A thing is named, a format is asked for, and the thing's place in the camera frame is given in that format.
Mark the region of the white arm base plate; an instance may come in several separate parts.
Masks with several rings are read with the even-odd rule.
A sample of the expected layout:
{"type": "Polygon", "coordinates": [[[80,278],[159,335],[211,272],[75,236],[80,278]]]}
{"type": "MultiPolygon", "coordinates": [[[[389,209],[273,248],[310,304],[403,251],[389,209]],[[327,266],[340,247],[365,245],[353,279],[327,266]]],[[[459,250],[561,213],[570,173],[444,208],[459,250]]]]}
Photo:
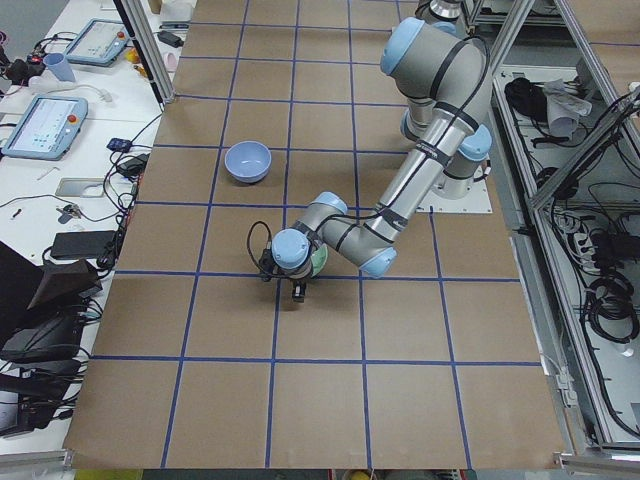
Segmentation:
{"type": "Polygon", "coordinates": [[[458,152],[417,207],[420,213],[490,214],[487,155],[472,159],[458,152]]]}

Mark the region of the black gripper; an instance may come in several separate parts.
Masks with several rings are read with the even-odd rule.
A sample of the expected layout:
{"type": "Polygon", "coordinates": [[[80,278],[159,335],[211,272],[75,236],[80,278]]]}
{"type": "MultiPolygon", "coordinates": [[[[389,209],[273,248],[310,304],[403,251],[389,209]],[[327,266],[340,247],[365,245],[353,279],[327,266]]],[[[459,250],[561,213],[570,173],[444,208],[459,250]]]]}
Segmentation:
{"type": "Polygon", "coordinates": [[[289,270],[278,268],[278,272],[292,283],[292,300],[296,303],[303,303],[306,297],[307,282],[312,277],[312,268],[300,267],[289,270]]]}

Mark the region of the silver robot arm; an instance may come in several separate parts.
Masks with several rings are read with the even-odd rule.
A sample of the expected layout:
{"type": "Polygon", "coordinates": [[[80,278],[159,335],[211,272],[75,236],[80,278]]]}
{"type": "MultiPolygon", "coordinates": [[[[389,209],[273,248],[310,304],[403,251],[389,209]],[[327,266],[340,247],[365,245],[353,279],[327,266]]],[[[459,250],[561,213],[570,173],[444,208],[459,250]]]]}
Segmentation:
{"type": "Polygon", "coordinates": [[[254,264],[265,282],[291,281],[296,302],[305,298],[312,257],[323,247],[369,276],[383,276],[397,257],[397,237],[488,112],[490,52],[479,38],[460,39],[412,16],[393,30],[380,68],[408,100],[403,128],[415,145],[372,214],[350,216],[339,196],[322,192],[290,227],[269,235],[254,264]]]}

